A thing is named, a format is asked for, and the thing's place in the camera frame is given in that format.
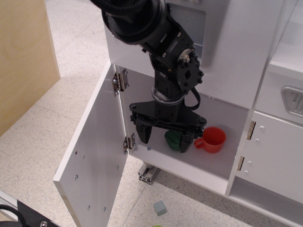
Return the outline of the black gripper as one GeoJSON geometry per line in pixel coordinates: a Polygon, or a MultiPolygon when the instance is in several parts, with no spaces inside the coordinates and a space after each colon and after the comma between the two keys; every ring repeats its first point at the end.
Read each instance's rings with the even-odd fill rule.
{"type": "Polygon", "coordinates": [[[156,101],[132,103],[131,121],[142,143],[149,142],[152,127],[179,131],[182,134],[180,153],[188,151],[194,138],[202,137],[206,119],[187,109],[184,103],[161,105],[156,101]]]}

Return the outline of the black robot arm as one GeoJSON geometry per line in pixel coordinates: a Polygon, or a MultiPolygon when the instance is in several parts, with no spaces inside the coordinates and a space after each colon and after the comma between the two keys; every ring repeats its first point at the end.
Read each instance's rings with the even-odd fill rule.
{"type": "Polygon", "coordinates": [[[180,135],[178,150],[186,152],[206,125],[206,119],[195,113],[197,105],[184,101],[189,92],[201,99],[196,86],[202,83],[203,72],[192,39],[164,0],[96,0],[94,5],[118,40],[139,45],[150,56],[153,100],[129,106],[141,142],[148,143],[152,128],[158,127],[180,135]]]}

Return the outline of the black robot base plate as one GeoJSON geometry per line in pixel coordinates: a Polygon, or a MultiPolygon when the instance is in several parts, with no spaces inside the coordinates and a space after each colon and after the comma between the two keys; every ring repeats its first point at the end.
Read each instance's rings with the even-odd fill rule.
{"type": "Polygon", "coordinates": [[[17,200],[17,208],[18,212],[21,213],[22,217],[25,219],[26,224],[29,227],[58,227],[56,223],[54,223],[49,218],[43,216],[36,210],[30,208],[23,202],[17,200]]]}

